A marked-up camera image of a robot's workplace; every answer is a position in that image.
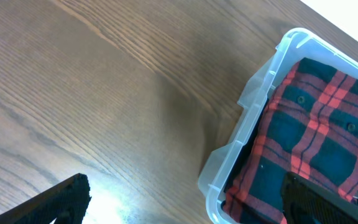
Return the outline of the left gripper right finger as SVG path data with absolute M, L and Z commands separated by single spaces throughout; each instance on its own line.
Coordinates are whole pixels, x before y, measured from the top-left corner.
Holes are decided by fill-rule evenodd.
M 288 172 L 280 190 L 288 224 L 358 224 L 358 206 Z

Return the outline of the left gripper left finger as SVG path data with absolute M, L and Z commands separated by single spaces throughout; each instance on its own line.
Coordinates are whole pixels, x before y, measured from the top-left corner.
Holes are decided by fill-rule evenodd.
M 81 224 L 91 201 L 86 175 L 78 173 L 0 215 L 0 223 Z

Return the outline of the red navy plaid shirt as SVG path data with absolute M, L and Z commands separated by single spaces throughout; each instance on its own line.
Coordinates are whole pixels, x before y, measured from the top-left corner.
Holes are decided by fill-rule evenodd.
M 222 210 L 239 223 L 285 223 L 280 189 L 287 172 L 354 201 L 358 79 L 309 58 L 294 64 L 264 108 Z

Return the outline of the clear plastic storage bin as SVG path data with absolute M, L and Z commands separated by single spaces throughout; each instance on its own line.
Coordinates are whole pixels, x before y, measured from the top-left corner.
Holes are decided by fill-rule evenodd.
M 211 152 L 198 179 L 198 188 L 206 198 L 206 211 L 213 223 L 235 224 L 221 208 L 224 187 L 243 145 L 250 141 L 257 120 L 274 89 L 293 64 L 310 58 L 358 79 L 358 62 L 312 31 L 297 27 L 289 30 L 276 47 L 276 53 L 248 80 L 238 105 L 243 112 L 228 143 Z

